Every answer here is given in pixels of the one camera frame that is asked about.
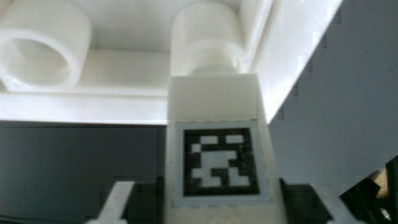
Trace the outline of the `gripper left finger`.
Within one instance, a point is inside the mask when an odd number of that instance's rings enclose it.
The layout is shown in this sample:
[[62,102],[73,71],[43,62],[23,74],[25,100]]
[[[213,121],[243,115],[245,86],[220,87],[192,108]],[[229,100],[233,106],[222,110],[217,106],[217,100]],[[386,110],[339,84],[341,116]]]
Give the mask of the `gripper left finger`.
[[163,178],[151,183],[117,181],[98,216],[84,224],[162,224]]

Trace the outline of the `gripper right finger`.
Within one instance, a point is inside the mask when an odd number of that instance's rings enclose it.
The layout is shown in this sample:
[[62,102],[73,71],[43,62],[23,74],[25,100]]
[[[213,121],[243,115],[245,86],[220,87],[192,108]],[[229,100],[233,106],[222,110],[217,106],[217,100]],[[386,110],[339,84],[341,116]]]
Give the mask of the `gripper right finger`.
[[343,201],[325,186],[279,182],[288,224],[355,224]]

